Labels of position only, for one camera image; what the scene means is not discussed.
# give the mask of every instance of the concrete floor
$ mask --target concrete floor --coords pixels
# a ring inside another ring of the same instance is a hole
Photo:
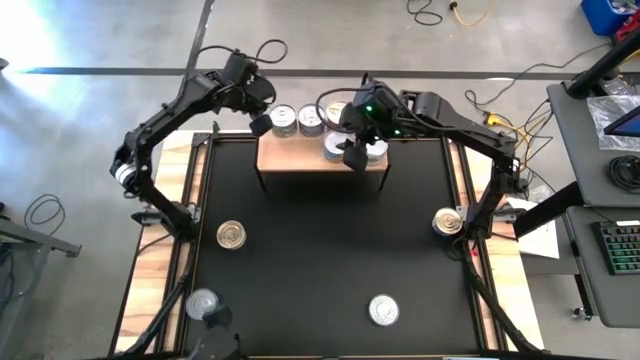
[[[436,27],[415,24],[400,0],[218,0],[205,45],[219,43],[253,53],[266,39],[289,43],[280,69],[377,69],[519,72],[536,62],[561,64],[580,51],[605,43],[594,36],[578,0],[495,0],[494,12],[478,27],[459,26],[447,2]],[[467,18],[479,16],[485,1],[461,2]],[[23,354],[77,359],[107,352],[140,228],[129,219],[139,209],[125,200],[109,176],[113,152],[124,133],[174,98],[179,77],[32,75],[29,67],[185,66],[202,11],[202,0],[31,0],[2,5],[0,56],[12,67],[0,77],[0,199],[21,218],[41,193],[60,196],[67,221],[60,238],[82,244],[77,259],[51,256],[30,311]],[[606,50],[591,52],[563,70],[579,72]],[[264,56],[277,56],[276,49]],[[202,56],[200,67],[219,66],[226,54]],[[638,70],[635,62],[626,70]],[[278,98],[299,106],[359,79],[274,78]],[[506,81],[388,79],[396,89],[431,90],[477,121],[464,99],[493,96]],[[488,109],[522,124],[546,98],[549,81],[521,81]],[[185,129],[247,128],[247,119],[223,113],[198,116]],[[551,122],[545,132],[558,135]],[[553,166],[547,161],[554,157]],[[573,180],[557,136],[531,166],[557,187]],[[563,354],[635,359],[640,332],[607,329],[594,320],[575,322],[579,305],[570,278],[531,277],[536,311],[547,348]]]

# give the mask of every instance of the tin can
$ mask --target tin can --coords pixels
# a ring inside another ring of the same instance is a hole
[[[296,111],[289,105],[276,105],[269,111],[273,134],[278,137],[289,137],[298,131]]]
[[[442,236],[451,236],[462,230],[462,217],[454,209],[442,208],[431,222],[433,230]]]
[[[332,162],[342,161],[344,150],[338,149],[338,145],[344,143],[347,139],[353,141],[353,135],[335,131],[327,132],[324,137],[324,157]]]
[[[218,228],[216,233],[218,244],[227,250],[237,250],[244,245],[247,240],[247,233],[244,226],[237,221],[225,221]]]
[[[318,107],[322,119],[318,117],[315,104],[307,104],[298,110],[298,122],[300,123],[300,133],[307,137],[317,137],[324,134],[325,118],[324,109]]]
[[[340,125],[340,115],[342,115],[342,109],[347,106],[344,101],[334,101],[327,106],[327,120],[336,125]]]
[[[204,314],[214,311],[218,307],[218,295],[205,288],[195,290],[185,303],[187,315],[193,320],[202,320]]]
[[[382,159],[384,159],[385,154],[387,153],[387,149],[389,149],[389,144],[382,140],[376,141],[376,143],[373,145],[367,144],[367,164],[380,164],[380,162],[382,162]]]
[[[380,326],[391,326],[398,321],[398,303],[389,295],[377,295],[369,303],[369,316]]]

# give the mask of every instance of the blue bin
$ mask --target blue bin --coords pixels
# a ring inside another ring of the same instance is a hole
[[[596,35],[611,36],[631,16],[631,13],[618,14],[611,6],[611,0],[582,0],[582,11],[589,20],[591,30]]]

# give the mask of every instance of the monitor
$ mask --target monitor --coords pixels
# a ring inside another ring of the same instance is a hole
[[[604,128],[605,135],[640,137],[640,106]]]

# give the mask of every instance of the white paper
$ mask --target white paper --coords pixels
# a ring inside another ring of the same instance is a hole
[[[507,197],[507,202],[514,209],[530,210],[538,205],[531,201]],[[540,255],[554,259],[560,258],[556,222],[550,221],[525,236],[518,238],[518,249],[522,253]]]

